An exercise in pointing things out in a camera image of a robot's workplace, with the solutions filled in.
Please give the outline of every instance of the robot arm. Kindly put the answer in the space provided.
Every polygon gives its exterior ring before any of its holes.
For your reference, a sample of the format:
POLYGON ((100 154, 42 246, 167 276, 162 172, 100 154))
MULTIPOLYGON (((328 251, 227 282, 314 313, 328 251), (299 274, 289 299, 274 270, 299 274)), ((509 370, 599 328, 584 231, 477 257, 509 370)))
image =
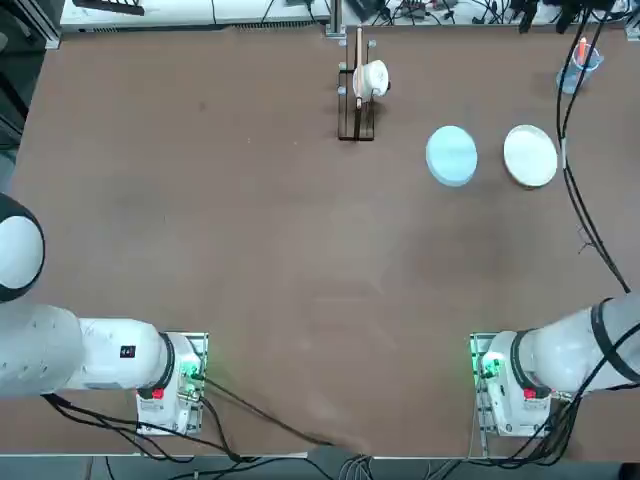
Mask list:
MULTIPOLYGON (((546 327, 500 332, 482 374, 498 433, 531 436, 549 416, 552 393, 574 394, 604 355, 640 322, 640 295, 607 299, 546 327)), ((640 334, 632 335, 586 392, 640 384, 640 334)))
POLYGON ((0 397, 136 389, 140 421, 195 433, 203 386, 186 372, 203 375, 204 355, 194 340, 137 320, 78 319, 20 299, 42 272, 44 245, 35 216, 0 194, 0 397))

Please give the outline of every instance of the label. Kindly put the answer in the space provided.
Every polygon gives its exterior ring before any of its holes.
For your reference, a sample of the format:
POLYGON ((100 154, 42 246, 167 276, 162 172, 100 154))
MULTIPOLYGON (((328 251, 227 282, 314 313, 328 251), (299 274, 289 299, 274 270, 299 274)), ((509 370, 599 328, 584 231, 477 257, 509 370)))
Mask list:
POLYGON ((138 397, 138 408, 145 412, 159 412, 162 410, 162 402, 156 402, 155 400, 144 400, 138 397))

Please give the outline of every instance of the brown table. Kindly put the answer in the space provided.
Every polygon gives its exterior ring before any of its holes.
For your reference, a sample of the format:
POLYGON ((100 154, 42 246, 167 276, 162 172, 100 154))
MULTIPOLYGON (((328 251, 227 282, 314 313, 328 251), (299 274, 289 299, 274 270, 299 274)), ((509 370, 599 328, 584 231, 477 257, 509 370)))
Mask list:
MULTIPOLYGON (((469 333, 544 325, 620 293, 593 250, 578 255, 561 176, 524 191, 501 159, 514 125, 555 136, 554 75, 571 37, 374 37, 393 88, 377 139, 361 145, 335 138, 343 52, 316 29, 84 36, 48 53, 14 182, 48 241, 31 298, 208 331, 220 381, 353 450, 466 455, 469 333), (429 135, 446 124, 466 128, 479 152, 460 189, 425 165, 429 135)), ((640 51, 622 31, 601 42, 606 63, 576 103, 569 151, 607 246, 638 285, 640 51)), ((68 396, 135 416, 131 392, 68 396)), ((640 460, 637 402, 590 397, 569 455, 640 460)), ((308 448, 219 405, 242 452, 308 448)), ((3 453, 133 451, 40 399, 4 400, 0 418, 3 453)))

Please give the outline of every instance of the blue cup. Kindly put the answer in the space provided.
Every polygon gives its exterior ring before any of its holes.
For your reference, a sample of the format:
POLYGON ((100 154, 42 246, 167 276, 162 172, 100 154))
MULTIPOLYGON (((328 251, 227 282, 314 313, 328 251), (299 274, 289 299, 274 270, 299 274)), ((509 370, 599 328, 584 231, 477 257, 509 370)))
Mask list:
MULTIPOLYGON (((591 45, 587 44, 587 57, 589 56, 590 49, 591 45)), ((600 55, 600 52, 598 52, 597 48, 594 48, 593 53, 591 54, 591 58, 589 59, 589 65, 580 65, 580 62, 578 61, 578 47, 576 46, 576 48, 573 49, 571 62, 569 63, 569 68, 567 68, 567 73, 564 77, 562 92, 573 95, 573 93, 576 91, 576 87, 578 86, 578 79, 580 78, 582 71, 585 71, 584 78, 582 79, 582 84, 584 85, 587 80, 589 80, 589 77, 593 75, 593 72, 595 72, 596 69, 600 66, 602 60, 604 60, 604 57, 600 55)), ((563 68, 564 65, 558 72, 558 75, 556 75, 556 85, 558 86, 558 88, 560 88, 560 78, 562 77, 563 68)))

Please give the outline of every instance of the black cable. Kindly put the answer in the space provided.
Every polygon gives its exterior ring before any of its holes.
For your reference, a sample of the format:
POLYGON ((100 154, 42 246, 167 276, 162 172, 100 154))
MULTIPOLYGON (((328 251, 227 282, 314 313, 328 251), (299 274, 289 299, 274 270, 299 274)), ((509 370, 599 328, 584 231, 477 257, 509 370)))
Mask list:
MULTIPOLYGON (((589 52, 587 54, 587 58, 585 59, 585 65, 589 65, 589 62, 591 61, 591 57, 593 55, 593 52, 595 51, 595 46, 596 43, 598 41, 598 38, 600 37, 600 34, 602 32, 602 29, 604 27, 604 24, 606 23, 606 19, 608 18, 609 14, 611 13, 611 9, 613 8, 613 4, 611 4, 608 8, 608 10, 605 12, 604 18, 603 20, 598 24, 598 27, 596 29, 596 32, 593 36, 593 40, 591 43, 591 48, 589 49, 589 52)), ((563 145, 566 139, 566 135, 567 135, 567 125, 569 122, 569 117, 571 116, 571 111, 573 109, 573 105, 575 104, 575 100, 578 96, 578 93, 580 91, 580 88, 582 86, 582 82, 584 80, 584 76, 586 74, 586 68, 581 69, 580 71, 580 76, 578 77, 578 82, 576 84, 576 88, 571 96, 571 100, 569 101, 569 105, 567 106, 567 110, 565 112, 565 117, 564 117, 564 121, 562 123, 562 126, 560 125, 560 110, 561 110, 561 101, 562 101, 562 87, 564 85, 564 79, 567 73, 567 70, 569 69, 569 64, 572 61, 572 57, 573 57, 573 53, 574 50, 578 44, 578 41, 580 39, 580 36, 582 35, 582 31, 584 30, 584 26, 586 25, 586 22, 590 16, 590 13, 592 13, 593 10, 592 9, 588 9, 588 11, 585 12, 585 14, 583 15, 582 21, 580 22, 580 27, 578 28, 578 32, 576 33, 576 36, 574 37, 574 40, 572 42, 571 45, 571 50, 569 51, 569 54, 567 55, 567 59, 565 61, 563 70, 562 70, 562 74, 561 74, 561 78, 560 78, 560 84, 558 86, 558 94, 557 94, 557 98, 556 98, 556 135, 558 138, 558 143, 560 143, 560 145, 563 145)), ((620 285, 622 286, 623 290, 625 291, 625 293, 629 293, 631 291, 631 289, 629 288, 629 286, 627 285, 626 281, 624 280, 622 274, 620 273, 620 271, 618 270, 617 265, 615 264, 615 262, 613 261, 613 259, 611 258, 611 255, 609 255, 609 252, 607 251, 606 247, 604 246, 604 242, 602 241, 602 238, 600 237, 600 234, 598 233, 598 229, 595 226, 595 223, 593 222, 593 219, 591 218, 591 215, 589 214, 589 211, 584 203, 584 200, 582 198, 582 195, 580 193, 580 189, 578 188, 578 184, 575 180, 575 177, 573 175, 573 171, 571 169, 571 165, 569 164, 569 160, 568 158, 566 158, 566 152, 564 152, 565 157, 563 158, 563 161, 565 161, 565 165, 564 165, 564 172, 563 175, 565 177, 565 184, 567 186, 567 191, 569 193, 569 198, 571 200, 571 204, 576 212, 576 215, 578 216, 578 220, 580 222, 580 226, 582 227, 582 229, 585 231, 585 233, 587 234, 587 236, 589 237, 590 243, 591 245, 595 248, 596 252, 598 253, 598 255, 600 256, 600 258, 603 260, 603 262, 605 263, 605 265, 609 268, 609 270, 611 271, 611 273, 614 275, 614 277, 616 278, 616 280, 618 281, 618 283, 620 283, 620 285)))
POLYGON ((222 385, 214 382, 213 380, 210 380, 208 378, 202 377, 201 375, 192 375, 192 378, 194 378, 196 380, 203 380, 204 382, 206 382, 207 384, 211 385, 215 389, 223 392, 225 395, 231 397, 233 400, 235 400, 235 401, 239 402, 240 404, 242 404, 243 406, 247 407, 253 413, 261 416, 262 418, 264 418, 266 420, 269 420, 271 423, 279 426, 283 430, 286 430, 287 432, 295 435, 298 438, 306 440, 307 442, 313 443, 315 445, 329 446, 329 447, 335 446, 331 442, 327 442, 327 441, 324 441, 324 440, 320 440, 320 439, 314 438, 314 437, 312 437, 310 435, 307 435, 306 433, 301 432, 300 430, 297 430, 297 429, 293 428, 290 425, 287 425, 286 423, 282 422, 281 420, 277 419, 276 417, 274 417, 272 415, 269 415, 268 413, 260 410, 255 405, 252 405, 251 403, 247 402, 243 398, 239 397, 238 395, 236 395, 235 393, 233 393, 229 389, 227 389, 227 388, 223 387, 222 385))
POLYGON ((29 107, 27 107, 27 104, 24 103, 24 100, 22 100, 22 97, 20 97, 20 94, 15 89, 15 87, 13 86, 9 78, 1 71, 0 71, 0 90, 4 92, 7 99, 9 100, 9 102, 11 102, 11 105, 20 114, 22 119, 26 120, 27 115, 29 115, 29 107))
POLYGON ((264 15, 262 16, 262 20, 260 20, 260 25, 262 25, 264 23, 264 19, 267 18, 267 15, 269 15, 269 10, 271 10, 271 7, 273 6, 273 3, 276 0, 271 0, 269 2, 269 6, 267 6, 267 10, 264 12, 264 15))
POLYGON ((491 5, 489 4, 489 0, 487 0, 487 3, 482 3, 479 0, 469 0, 472 3, 476 3, 482 7, 485 8, 485 12, 484 14, 486 15, 488 12, 491 12, 491 14, 493 15, 493 19, 495 20, 496 23, 500 22, 500 18, 498 17, 498 15, 496 14, 496 12, 494 12, 491 8, 491 5))
POLYGON ((444 4, 444 6, 447 9, 447 15, 449 16, 448 18, 450 18, 451 19, 451 23, 453 23, 455 25, 456 24, 456 19, 454 17, 453 10, 451 10, 451 8, 449 7, 449 4, 447 3, 447 0, 442 0, 442 3, 444 4))
POLYGON ((115 425, 111 425, 109 424, 107 421, 102 420, 100 418, 97 417, 92 417, 95 420, 98 420, 100 423, 95 423, 95 422, 91 422, 89 420, 85 420, 83 418, 78 418, 74 415, 71 415, 68 412, 65 412, 62 407, 60 407, 58 404, 56 404, 55 402, 49 400, 48 398, 46 398, 46 396, 43 395, 43 397, 45 397, 45 400, 47 400, 47 402, 49 403, 49 405, 51 405, 58 413, 60 413, 63 417, 82 424, 82 425, 90 425, 96 428, 100 428, 100 429, 104 429, 104 430, 111 430, 115 433, 117 433, 118 435, 120 435, 121 437, 123 437, 128 443, 130 443, 131 445, 133 445, 136 449, 138 449, 143 455, 153 459, 153 460, 157 460, 157 461, 165 461, 168 460, 172 463, 190 463, 193 461, 193 458, 190 458, 188 460, 181 460, 178 458, 175 458, 171 455, 169 455, 166 451, 164 451, 153 439, 149 438, 146 435, 143 435, 142 433, 138 433, 135 430, 131 430, 129 428, 124 428, 124 427, 116 427, 115 425), (140 444, 138 444, 135 440, 129 438, 127 435, 125 435, 125 433, 128 433, 130 435, 133 435, 135 437, 139 437, 147 442, 149 442, 151 445, 154 446, 154 448, 156 448, 156 450, 158 450, 160 452, 160 454, 162 455, 161 457, 157 457, 154 454, 150 453, 148 450, 146 450, 143 446, 141 446, 140 444))
POLYGON ((227 438, 222 429, 222 422, 220 421, 220 416, 218 415, 218 412, 216 411, 214 406, 205 397, 201 397, 200 400, 202 401, 203 405, 207 408, 207 410, 211 412, 211 415, 213 416, 213 419, 216 422, 216 427, 218 428, 218 435, 220 436, 220 441, 222 442, 222 448, 224 449, 224 453, 227 454, 227 456, 232 462, 236 462, 236 463, 244 462, 243 458, 237 453, 235 453, 229 446, 229 443, 227 442, 227 438))
POLYGON ((433 18, 438 23, 438 25, 442 26, 442 22, 440 22, 440 19, 437 16, 435 16, 431 12, 426 12, 425 14, 427 17, 433 18))
POLYGON ((121 423, 123 425, 133 425, 133 426, 136 427, 136 429, 138 429, 140 427, 148 427, 148 428, 152 428, 152 429, 155 429, 155 430, 160 430, 162 432, 170 433, 170 434, 172 434, 172 435, 174 435, 176 437, 182 438, 184 440, 189 440, 190 442, 199 443, 201 445, 206 445, 208 447, 213 447, 216 450, 224 452, 224 448, 221 445, 218 445, 218 444, 213 443, 213 442, 209 442, 207 440, 202 440, 200 438, 191 437, 189 435, 185 435, 184 433, 175 432, 175 431, 173 431, 173 430, 171 430, 169 428, 165 428, 165 427, 162 427, 160 425, 153 425, 151 423, 139 422, 139 421, 134 421, 134 420, 124 420, 122 418, 115 418, 115 417, 111 417, 109 415, 104 415, 102 413, 94 412, 92 410, 88 410, 86 408, 81 408, 81 407, 78 407, 76 405, 73 405, 70 401, 65 400, 64 398, 62 398, 62 397, 60 397, 59 395, 56 395, 56 394, 43 395, 43 397, 47 401, 49 401, 49 403, 53 402, 57 406, 59 406, 61 408, 64 408, 64 409, 67 409, 67 410, 71 410, 73 412, 81 413, 83 415, 88 415, 88 416, 93 417, 94 419, 97 419, 97 420, 104 420, 104 421, 107 421, 107 422, 121 423))
MULTIPOLYGON (((255 463, 253 465, 247 465, 247 466, 244 466, 244 467, 238 467, 237 465, 234 465, 231 468, 225 468, 225 469, 222 469, 222 470, 205 470, 205 471, 202 471, 202 472, 198 472, 198 476, 218 475, 218 474, 227 475, 229 473, 246 472, 246 471, 249 471, 249 470, 253 470, 255 468, 262 467, 263 465, 268 465, 269 463, 291 462, 291 461, 305 462, 305 463, 311 465, 313 468, 315 468, 327 480, 333 480, 333 478, 327 472, 325 472, 322 468, 320 468, 320 466, 317 463, 309 460, 308 458, 296 458, 296 457, 270 458, 270 459, 265 460, 263 462, 255 463)), ((193 478, 193 472, 176 475, 176 476, 171 477, 171 478, 169 478, 167 480, 182 480, 183 478, 193 478)))
POLYGON ((309 12, 309 18, 313 23, 318 23, 316 17, 313 16, 313 12, 311 11, 311 0, 305 0, 304 4, 307 6, 307 12, 309 12))
POLYGON ((442 475, 442 476, 440 477, 440 479, 439 479, 439 480, 444 480, 445 478, 447 478, 449 475, 451 475, 451 472, 453 472, 453 471, 454 471, 456 468, 458 468, 460 465, 462 465, 462 460, 457 460, 457 461, 453 464, 453 466, 452 466, 449 470, 447 470, 447 471, 444 473, 444 475, 442 475))
POLYGON ((111 465, 109 465, 109 457, 104 457, 104 463, 107 465, 107 472, 109 473, 109 478, 111 480, 116 480, 116 477, 113 476, 113 472, 111 471, 111 465))
POLYGON ((388 10, 389 2, 391 2, 391 0, 387 0, 387 2, 384 4, 384 6, 380 10, 378 10, 378 16, 375 18, 373 23, 371 23, 372 27, 376 24, 376 22, 380 19, 380 17, 385 13, 385 11, 388 10))
POLYGON ((228 475, 228 474, 230 474, 230 473, 233 473, 233 472, 236 470, 236 468, 238 468, 238 467, 240 467, 240 464, 239 464, 239 463, 236 463, 236 464, 235 464, 233 467, 231 467, 227 472, 219 473, 218 475, 216 475, 215 477, 213 477, 211 480, 218 480, 219 478, 222 478, 222 477, 224 477, 225 475, 228 475))

